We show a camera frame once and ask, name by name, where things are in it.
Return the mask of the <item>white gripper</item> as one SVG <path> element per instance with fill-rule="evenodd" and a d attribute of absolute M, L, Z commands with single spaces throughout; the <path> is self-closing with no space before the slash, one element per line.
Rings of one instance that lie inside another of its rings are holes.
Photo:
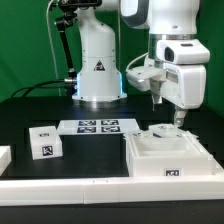
<path fill-rule="evenodd" d="M 206 69 L 203 65 L 165 64 L 164 74 L 150 79 L 153 111 L 161 112 L 162 97 L 177 105 L 174 125 L 182 127 L 186 109 L 198 108 L 204 99 Z"/>

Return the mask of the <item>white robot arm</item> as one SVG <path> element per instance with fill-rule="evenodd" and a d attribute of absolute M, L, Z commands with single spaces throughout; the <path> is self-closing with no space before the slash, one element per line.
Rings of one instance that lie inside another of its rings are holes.
<path fill-rule="evenodd" d="M 210 52 L 199 40 L 196 17 L 200 0 L 58 0 L 63 25 L 77 23 L 82 43 L 82 69 L 73 99 L 96 107 L 126 97 L 116 68 L 115 35 L 95 17 L 96 10 L 118 9 L 130 27 L 149 31 L 149 50 L 139 67 L 127 67 L 129 83 L 150 91 L 153 105 L 164 99 L 175 105 L 174 124 L 182 126 L 187 111 L 201 106 Z"/>

